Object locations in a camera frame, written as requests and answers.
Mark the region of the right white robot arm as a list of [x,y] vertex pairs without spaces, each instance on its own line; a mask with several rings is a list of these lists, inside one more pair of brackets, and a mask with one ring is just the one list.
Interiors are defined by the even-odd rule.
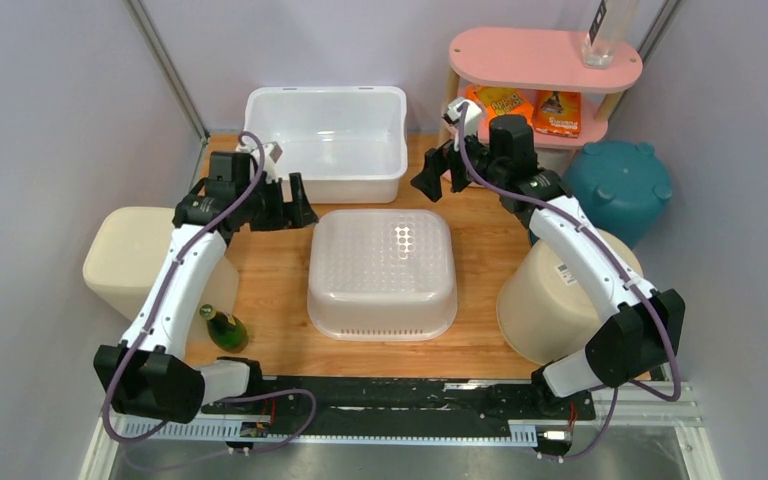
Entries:
[[662,364],[676,368],[683,298],[674,289],[656,288],[598,234],[560,176],[539,165],[526,118],[494,118],[486,142],[478,137],[481,112],[472,103],[457,102],[442,119],[455,133],[425,153],[412,186],[436,202],[448,174],[454,193],[477,184],[497,194],[504,209],[570,269],[601,322],[582,348],[533,373],[535,411],[556,417],[583,392],[634,383]]

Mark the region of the translucent white basin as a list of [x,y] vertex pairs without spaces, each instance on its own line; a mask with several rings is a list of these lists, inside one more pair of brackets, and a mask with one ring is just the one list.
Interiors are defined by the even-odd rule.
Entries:
[[417,342],[454,323],[458,291],[451,231],[423,209],[342,209],[314,227],[307,312],[345,341]]

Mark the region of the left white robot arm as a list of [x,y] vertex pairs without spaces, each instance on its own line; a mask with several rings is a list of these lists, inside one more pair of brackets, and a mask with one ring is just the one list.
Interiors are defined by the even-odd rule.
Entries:
[[213,153],[208,175],[176,205],[166,256],[143,306],[120,341],[100,346],[94,356],[105,389],[103,416],[188,423],[220,400],[243,414],[264,405],[257,362],[222,357],[192,367],[184,357],[209,278],[241,227],[280,231],[318,220],[301,173],[273,177],[269,161],[266,154]]

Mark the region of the white plastic tub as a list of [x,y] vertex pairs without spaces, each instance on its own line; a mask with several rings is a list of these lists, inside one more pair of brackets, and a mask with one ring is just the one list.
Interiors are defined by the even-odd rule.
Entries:
[[276,173],[301,174],[312,204],[388,204],[408,169],[406,117],[394,86],[261,87],[244,127],[280,146]]

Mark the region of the teal round bucket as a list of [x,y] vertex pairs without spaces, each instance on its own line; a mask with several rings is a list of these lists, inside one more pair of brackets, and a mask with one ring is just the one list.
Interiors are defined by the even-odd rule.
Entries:
[[571,193],[591,223],[633,249],[651,231],[673,195],[669,174],[646,142],[588,143],[563,174],[536,180],[541,194]]

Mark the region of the cream round bucket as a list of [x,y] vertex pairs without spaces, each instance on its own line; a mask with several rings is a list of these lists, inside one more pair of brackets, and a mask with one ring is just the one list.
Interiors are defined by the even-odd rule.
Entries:
[[506,342],[538,365],[582,349],[602,325],[580,283],[542,240],[501,288],[496,314]]

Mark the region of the cream rectangular bin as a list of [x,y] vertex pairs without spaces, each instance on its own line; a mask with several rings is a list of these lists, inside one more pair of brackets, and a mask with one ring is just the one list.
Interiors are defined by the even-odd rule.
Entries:
[[[86,285],[132,323],[161,272],[173,231],[173,208],[123,207],[101,224],[83,265]],[[227,257],[217,263],[196,307],[188,340],[210,340],[198,310],[210,304],[232,313],[239,273]]]

